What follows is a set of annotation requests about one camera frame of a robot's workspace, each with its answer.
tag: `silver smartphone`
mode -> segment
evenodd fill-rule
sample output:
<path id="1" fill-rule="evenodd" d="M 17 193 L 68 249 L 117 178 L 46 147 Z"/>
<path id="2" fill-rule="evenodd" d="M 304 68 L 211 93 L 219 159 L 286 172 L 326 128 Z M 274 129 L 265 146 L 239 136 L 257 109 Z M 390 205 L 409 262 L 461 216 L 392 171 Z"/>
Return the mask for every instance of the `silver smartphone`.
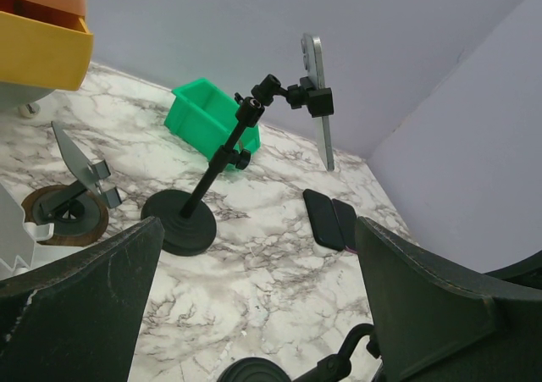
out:
<path id="1" fill-rule="evenodd" d="M 322 62 L 322 42 L 318 36 L 304 33 L 301 39 L 303 63 L 307 76 L 316 88 L 325 88 L 324 65 Z M 329 116 L 314 118 L 316 126 L 316 143 L 318 153 L 328 171 L 335 169 L 333 147 L 331 146 L 331 132 L 329 130 Z"/>

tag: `yellow drawer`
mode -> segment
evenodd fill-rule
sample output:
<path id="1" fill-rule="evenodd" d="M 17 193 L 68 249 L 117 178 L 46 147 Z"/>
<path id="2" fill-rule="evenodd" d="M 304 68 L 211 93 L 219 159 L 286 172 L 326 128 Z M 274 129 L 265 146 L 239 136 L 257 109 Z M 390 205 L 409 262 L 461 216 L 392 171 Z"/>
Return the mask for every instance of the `yellow drawer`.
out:
<path id="1" fill-rule="evenodd" d="M 0 81 L 77 90 L 94 36 L 85 19 L 22 0 L 0 0 Z"/>

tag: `round base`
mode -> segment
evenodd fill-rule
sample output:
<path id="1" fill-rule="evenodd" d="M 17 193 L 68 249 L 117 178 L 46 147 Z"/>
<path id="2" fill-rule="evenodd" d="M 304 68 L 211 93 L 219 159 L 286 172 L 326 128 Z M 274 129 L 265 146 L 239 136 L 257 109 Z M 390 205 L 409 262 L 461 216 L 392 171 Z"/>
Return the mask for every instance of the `round base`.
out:
<path id="1" fill-rule="evenodd" d="M 229 365 L 217 382 L 291 382 L 291 379 L 279 365 L 251 357 Z"/>
<path id="2" fill-rule="evenodd" d="M 181 190 L 159 191 L 149 197 L 141 219 L 157 217 L 164 229 L 163 249 L 181 257 L 204 253 L 217 235 L 217 222 L 204 202 L 199 202 L 189 219 L 180 216 L 190 193 Z"/>
<path id="3" fill-rule="evenodd" d="M 109 213 L 105 204 L 89 191 L 77 197 L 70 210 L 62 216 L 48 219 L 41 214 L 40 203 L 66 187 L 66 185 L 49 185 L 28 195 L 21 203 L 26 213 L 25 221 L 37 225 L 54 224 L 53 238 L 40 241 L 40 244 L 90 245 L 98 241 L 108 227 Z"/>

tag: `black phone stand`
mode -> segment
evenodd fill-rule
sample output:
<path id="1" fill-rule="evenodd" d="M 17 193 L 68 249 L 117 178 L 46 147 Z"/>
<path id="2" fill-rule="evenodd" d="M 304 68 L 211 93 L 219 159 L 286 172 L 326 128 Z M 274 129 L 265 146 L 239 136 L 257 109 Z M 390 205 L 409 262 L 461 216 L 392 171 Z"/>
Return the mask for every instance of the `black phone stand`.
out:
<path id="1" fill-rule="evenodd" d="M 246 149 L 237 151 L 235 145 L 246 128 L 256 126 L 274 96 L 284 97 L 292 109 L 305 105 L 313 117 L 333 114 L 331 89 L 317 89 L 307 77 L 300 79 L 300 85 L 285 89 L 275 76 L 268 75 L 252 88 L 251 94 L 253 97 L 245 98 L 239 93 L 235 94 L 235 100 L 239 103 L 235 113 L 237 125 L 225 144 L 214 153 L 192 194 L 182 190 L 164 190 L 150 196 L 143 206 L 141 219 L 153 216 L 162 221 L 165 230 L 164 251 L 189 257 L 205 252 L 213 244 L 217 224 L 213 212 L 202 201 L 203 196 L 228 164 L 238 169 L 248 166 L 251 153 Z"/>

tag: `black phone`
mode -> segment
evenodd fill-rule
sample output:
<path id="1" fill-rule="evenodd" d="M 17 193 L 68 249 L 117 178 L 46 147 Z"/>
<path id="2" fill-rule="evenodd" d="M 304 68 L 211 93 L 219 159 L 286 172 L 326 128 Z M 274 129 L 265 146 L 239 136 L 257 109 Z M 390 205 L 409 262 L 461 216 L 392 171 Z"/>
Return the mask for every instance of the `black phone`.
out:
<path id="1" fill-rule="evenodd" d="M 331 199 L 311 189 L 303 192 L 303 199 L 316 243 L 336 251 L 343 251 L 345 242 Z"/>

